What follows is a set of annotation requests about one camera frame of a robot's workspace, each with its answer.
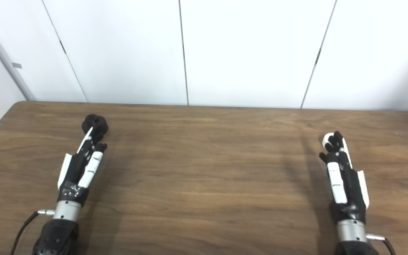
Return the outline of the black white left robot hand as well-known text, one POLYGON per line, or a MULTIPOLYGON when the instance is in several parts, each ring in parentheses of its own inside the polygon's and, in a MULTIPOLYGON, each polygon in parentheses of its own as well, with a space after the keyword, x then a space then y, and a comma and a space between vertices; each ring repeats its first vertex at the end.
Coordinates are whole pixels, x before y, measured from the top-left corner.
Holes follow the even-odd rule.
POLYGON ((58 202, 70 201, 84 206, 107 148, 107 144, 100 142, 107 132, 108 127, 89 128, 77 152, 65 155, 58 178, 58 202))

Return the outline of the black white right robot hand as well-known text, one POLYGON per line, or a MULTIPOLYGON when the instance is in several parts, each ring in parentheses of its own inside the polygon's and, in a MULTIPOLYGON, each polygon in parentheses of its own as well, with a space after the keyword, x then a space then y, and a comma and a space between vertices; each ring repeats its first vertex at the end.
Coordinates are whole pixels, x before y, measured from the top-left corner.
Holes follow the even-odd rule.
POLYGON ((366 224, 370 200, 364 171, 354 169, 346 140, 340 132, 324 135, 322 146, 327 152, 321 152, 319 158, 327 166, 333 222, 350 220, 366 224))

